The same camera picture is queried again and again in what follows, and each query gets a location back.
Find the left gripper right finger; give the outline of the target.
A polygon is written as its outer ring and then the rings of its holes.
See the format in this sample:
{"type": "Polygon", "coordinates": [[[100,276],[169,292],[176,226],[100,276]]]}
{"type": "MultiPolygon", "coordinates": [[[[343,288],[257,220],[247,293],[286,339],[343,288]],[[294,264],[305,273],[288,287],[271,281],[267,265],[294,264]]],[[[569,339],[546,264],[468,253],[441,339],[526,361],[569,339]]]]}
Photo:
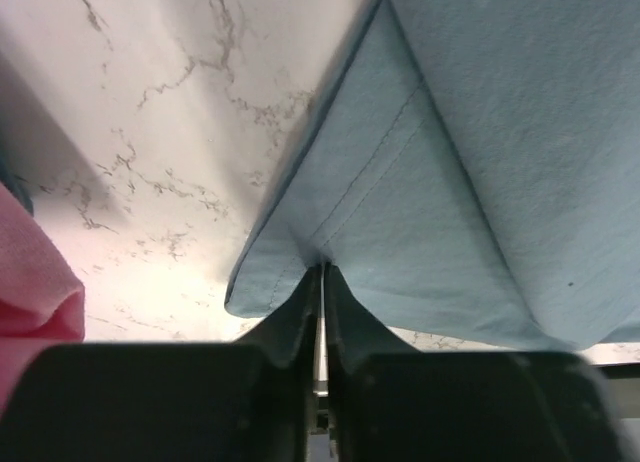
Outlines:
{"type": "Polygon", "coordinates": [[[328,364],[329,417],[340,457],[375,457],[380,438],[368,420],[366,365],[378,356],[413,354],[353,295],[340,269],[323,267],[323,308],[328,364]]]}

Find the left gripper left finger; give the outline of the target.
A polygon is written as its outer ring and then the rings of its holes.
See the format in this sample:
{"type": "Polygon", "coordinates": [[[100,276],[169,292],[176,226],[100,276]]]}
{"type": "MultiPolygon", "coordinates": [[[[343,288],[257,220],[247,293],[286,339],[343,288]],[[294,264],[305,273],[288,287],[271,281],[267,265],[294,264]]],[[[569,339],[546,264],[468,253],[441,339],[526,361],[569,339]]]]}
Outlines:
{"type": "Polygon", "coordinates": [[[314,267],[281,306],[232,344],[239,430],[306,432],[316,424],[319,311],[314,267]]]}

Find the grey-blue t shirt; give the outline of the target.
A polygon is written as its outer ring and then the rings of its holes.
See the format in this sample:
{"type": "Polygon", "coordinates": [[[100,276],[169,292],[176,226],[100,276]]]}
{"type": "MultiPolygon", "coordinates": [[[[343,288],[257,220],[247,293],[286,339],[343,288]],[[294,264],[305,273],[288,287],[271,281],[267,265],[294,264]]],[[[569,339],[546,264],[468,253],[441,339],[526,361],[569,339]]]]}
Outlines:
{"type": "Polygon", "coordinates": [[[639,0],[372,0],[236,264],[262,317],[330,262],[385,324],[639,338],[639,0]]]}

